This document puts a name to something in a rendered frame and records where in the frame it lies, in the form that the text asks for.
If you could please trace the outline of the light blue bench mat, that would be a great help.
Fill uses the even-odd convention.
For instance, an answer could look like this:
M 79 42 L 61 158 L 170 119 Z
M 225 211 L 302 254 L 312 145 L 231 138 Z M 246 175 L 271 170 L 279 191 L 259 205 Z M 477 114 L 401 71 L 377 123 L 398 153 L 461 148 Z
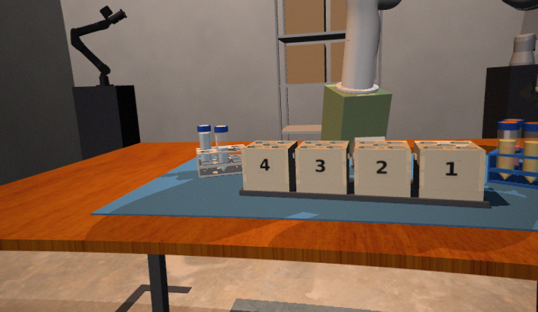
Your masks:
M 538 189 L 487 182 L 490 207 L 240 196 L 242 174 L 201 177 L 197 157 L 90 215 L 288 219 L 538 232 Z

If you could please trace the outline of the blue tube rack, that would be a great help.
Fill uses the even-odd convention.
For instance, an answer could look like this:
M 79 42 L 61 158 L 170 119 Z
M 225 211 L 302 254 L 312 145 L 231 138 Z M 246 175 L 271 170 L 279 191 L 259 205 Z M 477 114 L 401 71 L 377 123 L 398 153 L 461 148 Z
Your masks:
M 528 177 L 538 177 L 538 172 L 528 172 L 522 171 L 522 162 L 519 165 L 515 165 L 513 170 L 496 168 L 497 157 L 496 156 L 505 156 L 513 158 L 527 158 L 538 160 L 538 156 L 525 156 L 523 155 L 523 148 L 520 148 L 520 151 L 516 151 L 515 154 L 500 154 L 497 153 L 497 149 L 488 153 L 488 177 L 487 182 L 505 184 L 511 186 L 520 186 L 531 189 L 538 189 L 538 179 L 529 183 L 524 176 Z M 499 175 L 500 173 L 512 174 L 508 179 L 502 179 Z

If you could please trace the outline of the conical tube with pink liquid and blue cap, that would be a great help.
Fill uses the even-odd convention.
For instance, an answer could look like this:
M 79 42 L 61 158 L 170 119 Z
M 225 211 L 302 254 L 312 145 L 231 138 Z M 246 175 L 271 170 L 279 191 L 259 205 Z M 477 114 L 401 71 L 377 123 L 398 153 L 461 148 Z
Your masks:
M 518 130 L 518 134 L 517 134 L 517 143 L 516 143 L 516 151 L 520 151 L 521 137 L 522 137 L 522 128 L 523 128 L 524 120 L 523 120 L 523 119 L 504 119 L 503 121 L 516 121 L 516 122 L 520 122 L 520 129 Z M 515 165 L 519 165 L 519 163 L 520 163 L 520 159 L 519 159 L 519 158 L 515 158 Z

